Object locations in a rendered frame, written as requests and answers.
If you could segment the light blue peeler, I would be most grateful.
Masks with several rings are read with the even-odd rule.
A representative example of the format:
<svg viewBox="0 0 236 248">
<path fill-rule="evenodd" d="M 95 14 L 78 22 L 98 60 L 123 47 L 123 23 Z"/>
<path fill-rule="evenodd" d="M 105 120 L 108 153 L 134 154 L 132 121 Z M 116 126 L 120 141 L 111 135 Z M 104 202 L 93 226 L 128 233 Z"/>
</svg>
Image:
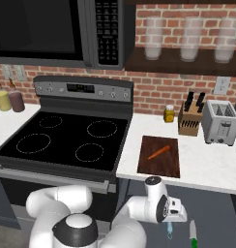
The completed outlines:
<svg viewBox="0 0 236 248">
<path fill-rule="evenodd" d="M 168 239 L 172 239 L 173 227 L 171 222 L 167 222 L 167 237 Z"/>
</svg>

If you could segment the yellow squeeze bottle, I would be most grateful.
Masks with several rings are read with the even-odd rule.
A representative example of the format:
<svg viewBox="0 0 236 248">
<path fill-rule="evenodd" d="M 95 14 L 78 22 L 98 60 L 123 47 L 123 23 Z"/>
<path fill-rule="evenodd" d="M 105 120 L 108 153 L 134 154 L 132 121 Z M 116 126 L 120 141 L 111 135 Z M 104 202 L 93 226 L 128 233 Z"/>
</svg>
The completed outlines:
<svg viewBox="0 0 236 248">
<path fill-rule="evenodd" d="M 2 85 L 0 84 L 0 109 L 2 111 L 7 111 L 12 108 L 9 93 L 2 88 Z"/>
</svg>

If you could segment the wooden knife block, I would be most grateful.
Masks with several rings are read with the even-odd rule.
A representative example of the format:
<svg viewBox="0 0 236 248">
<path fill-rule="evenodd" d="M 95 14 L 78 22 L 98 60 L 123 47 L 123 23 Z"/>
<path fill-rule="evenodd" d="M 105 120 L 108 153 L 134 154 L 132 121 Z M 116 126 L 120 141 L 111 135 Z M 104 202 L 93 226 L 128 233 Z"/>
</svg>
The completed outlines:
<svg viewBox="0 0 236 248">
<path fill-rule="evenodd" d="M 198 112 L 196 101 L 192 102 L 188 111 L 185 111 L 185 104 L 182 104 L 178 115 L 178 134 L 196 137 L 202 116 L 203 112 Z"/>
</svg>

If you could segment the maroon squeeze bottle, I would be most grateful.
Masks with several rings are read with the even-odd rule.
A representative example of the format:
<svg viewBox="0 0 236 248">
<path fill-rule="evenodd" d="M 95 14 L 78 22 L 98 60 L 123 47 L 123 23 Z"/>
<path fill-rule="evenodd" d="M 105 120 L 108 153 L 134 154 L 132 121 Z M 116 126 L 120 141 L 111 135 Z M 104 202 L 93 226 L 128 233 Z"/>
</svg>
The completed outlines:
<svg viewBox="0 0 236 248">
<path fill-rule="evenodd" d="M 14 112 L 22 112 L 25 110 L 25 105 L 21 93 L 15 88 L 12 79 L 9 78 L 9 97 Z"/>
</svg>

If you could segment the dark grey base cabinet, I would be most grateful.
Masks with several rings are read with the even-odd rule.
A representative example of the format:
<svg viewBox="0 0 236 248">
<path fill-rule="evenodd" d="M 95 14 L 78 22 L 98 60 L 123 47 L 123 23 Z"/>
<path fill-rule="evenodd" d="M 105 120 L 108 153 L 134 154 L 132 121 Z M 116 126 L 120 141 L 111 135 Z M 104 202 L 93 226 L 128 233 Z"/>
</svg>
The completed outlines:
<svg viewBox="0 0 236 248">
<path fill-rule="evenodd" d="M 236 211 L 229 194 L 167 185 L 168 195 L 182 201 L 186 223 L 173 223 L 172 238 L 166 224 L 142 223 L 146 248 L 191 248 L 190 221 L 196 225 L 197 248 L 236 248 Z"/>
</svg>

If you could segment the green handled knife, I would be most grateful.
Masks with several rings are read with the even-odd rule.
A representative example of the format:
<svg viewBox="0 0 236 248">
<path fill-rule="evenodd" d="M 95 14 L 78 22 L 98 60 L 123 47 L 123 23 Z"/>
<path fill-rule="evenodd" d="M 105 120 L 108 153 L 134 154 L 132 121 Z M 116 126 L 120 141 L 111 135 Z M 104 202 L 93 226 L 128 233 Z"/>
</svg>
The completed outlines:
<svg viewBox="0 0 236 248">
<path fill-rule="evenodd" d="M 197 235 L 195 221 L 190 221 L 190 240 L 192 248 L 197 248 Z"/>
</svg>

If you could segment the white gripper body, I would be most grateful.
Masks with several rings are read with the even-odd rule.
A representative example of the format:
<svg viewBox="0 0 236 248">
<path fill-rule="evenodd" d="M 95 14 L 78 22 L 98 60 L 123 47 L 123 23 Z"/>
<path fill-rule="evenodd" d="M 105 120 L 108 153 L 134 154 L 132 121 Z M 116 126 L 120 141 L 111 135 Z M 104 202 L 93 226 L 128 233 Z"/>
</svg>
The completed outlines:
<svg viewBox="0 0 236 248">
<path fill-rule="evenodd" d="M 182 205 L 179 199 L 171 199 L 169 213 L 172 222 L 187 222 L 188 214 L 186 208 Z"/>
</svg>

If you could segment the grey wall outlet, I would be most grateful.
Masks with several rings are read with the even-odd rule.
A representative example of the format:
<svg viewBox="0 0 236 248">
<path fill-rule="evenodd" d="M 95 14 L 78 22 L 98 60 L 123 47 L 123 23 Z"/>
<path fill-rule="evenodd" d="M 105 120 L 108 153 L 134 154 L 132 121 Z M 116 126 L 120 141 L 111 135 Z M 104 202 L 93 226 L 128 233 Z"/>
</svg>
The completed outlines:
<svg viewBox="0 0 236 248">
<path fill-rule="evenodd" d="M 22 65 L 2 65 L 2 72 L 5 79 L 16 79 L 18 81 L 26 81 L 27 77 L 24 71 L 24 67 Z"/>
</svg>

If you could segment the small yellow jar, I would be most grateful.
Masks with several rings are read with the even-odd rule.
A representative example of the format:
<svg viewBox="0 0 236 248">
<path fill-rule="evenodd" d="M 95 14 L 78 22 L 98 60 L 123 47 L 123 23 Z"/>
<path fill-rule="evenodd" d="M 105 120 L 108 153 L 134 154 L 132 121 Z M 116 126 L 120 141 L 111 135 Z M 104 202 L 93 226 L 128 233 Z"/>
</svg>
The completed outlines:
<svg viewBox="0 0 236 248">
<path fill-rule="evenodd" d="M 166 123 L 174 121 L 174 106 L 173 105 L 167 105 L 165 107 L 164 113 L 163 113 L 163 120 Z"/>
</svg>

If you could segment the white wall outlet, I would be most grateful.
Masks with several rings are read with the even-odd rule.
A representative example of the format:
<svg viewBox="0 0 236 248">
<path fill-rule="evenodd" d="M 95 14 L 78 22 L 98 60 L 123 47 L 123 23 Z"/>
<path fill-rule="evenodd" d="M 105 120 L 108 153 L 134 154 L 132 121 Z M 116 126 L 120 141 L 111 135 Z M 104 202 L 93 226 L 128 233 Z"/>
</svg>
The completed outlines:
<svg viewBox="0 0 236 248">
<path fill-rule="evenodd" d="M 225 95 L 230 83 L 230 77 L 217 77 L 214 93 L 217 95 Z"/>
</svg>

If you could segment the black microwave oven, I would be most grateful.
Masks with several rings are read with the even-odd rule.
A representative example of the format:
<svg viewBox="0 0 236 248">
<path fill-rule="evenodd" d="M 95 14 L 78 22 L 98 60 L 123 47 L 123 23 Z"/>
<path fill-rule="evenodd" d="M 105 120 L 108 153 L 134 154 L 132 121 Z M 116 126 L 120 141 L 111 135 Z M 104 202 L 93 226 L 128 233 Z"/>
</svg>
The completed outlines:
<svg viewBox="0 0 236 248">
<path fill-rule="evenodd" d="M 0 0 L 0 64 L 121 70 L 135 12 L 126 0 Z"/>
</svg>

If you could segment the clear glass jar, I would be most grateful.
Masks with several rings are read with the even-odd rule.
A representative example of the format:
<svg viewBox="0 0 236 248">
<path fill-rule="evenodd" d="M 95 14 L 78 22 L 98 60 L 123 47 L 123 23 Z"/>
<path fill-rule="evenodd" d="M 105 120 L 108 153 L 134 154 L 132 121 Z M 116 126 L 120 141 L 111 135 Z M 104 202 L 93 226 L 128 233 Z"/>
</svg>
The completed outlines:
<svg viewBox="0 0 236 248">
<path fill-rule="evenodd" d="M 161 17 L 149 16 L 146 19 L 144 54 L 148 60 L 158 60 L 162 53 L 162 25 Z"/>
<path fill-rule="evenodd" d="M 228 63 L 236 46 L 236 17 L 224 17 L 215 49 L 215 60 L 218 63 Z"/>
<path fill-rule="evenodd" d="M 193 62 L 198 54 L 203 19 L 201 17 L 187 17 L 185 19 L 184 35 L 181 44 L 181 59 Z"/>
</svg>

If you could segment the silver toaster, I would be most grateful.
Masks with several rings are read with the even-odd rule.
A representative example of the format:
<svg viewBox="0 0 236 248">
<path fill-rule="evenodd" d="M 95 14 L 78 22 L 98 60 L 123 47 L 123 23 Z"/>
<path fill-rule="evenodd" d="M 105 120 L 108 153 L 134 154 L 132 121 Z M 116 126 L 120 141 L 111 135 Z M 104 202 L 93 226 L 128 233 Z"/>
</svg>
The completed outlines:
<svg viewBox="0 0 236 248">
<path fill-rule="evenodd" d="M 201 125 L 206 143 L 232 146 L 236 139 L 236 111 L 229 101 L 208 100 Z"/>
</svg>

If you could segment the dark wooden cutting board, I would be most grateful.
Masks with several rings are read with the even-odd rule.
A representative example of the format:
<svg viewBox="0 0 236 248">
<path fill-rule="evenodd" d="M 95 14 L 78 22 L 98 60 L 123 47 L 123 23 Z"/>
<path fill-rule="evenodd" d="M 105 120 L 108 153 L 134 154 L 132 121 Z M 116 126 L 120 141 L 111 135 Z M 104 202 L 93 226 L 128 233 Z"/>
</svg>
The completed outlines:
<svg viewBox="0 0 236 248">
<path fill-rule="evenodd" d="M 164 146 L 169 145 L 170 150 L 148 160 L 147 158 Z M 179 178 L 180 164 L 178 154 L 178 140 L 171 138 L 143 136 L 137 172 L 166 177 Z"/>
</svg>

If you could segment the orange carrot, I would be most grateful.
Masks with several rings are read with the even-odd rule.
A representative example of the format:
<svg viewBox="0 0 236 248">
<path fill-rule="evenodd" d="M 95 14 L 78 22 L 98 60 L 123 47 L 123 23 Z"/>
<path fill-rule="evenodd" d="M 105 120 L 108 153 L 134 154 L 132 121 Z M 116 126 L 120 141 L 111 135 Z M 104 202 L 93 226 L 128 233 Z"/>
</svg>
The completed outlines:
<svg viewBox="0 0 236 248">
<path fill-rule="evenodd" d="M 169 145 L 166 145 L 164 146 L 163 148 L 161 148 L 160 150 L 158 150 L 157 152 L 153 153 L 152 155 L 150 155 L 147 159 L 148 160 L 151 160 L 163 153 L 165 153 L 166 151 L 169 151 L 170 150 L 170 146 Z"/>
</svg>

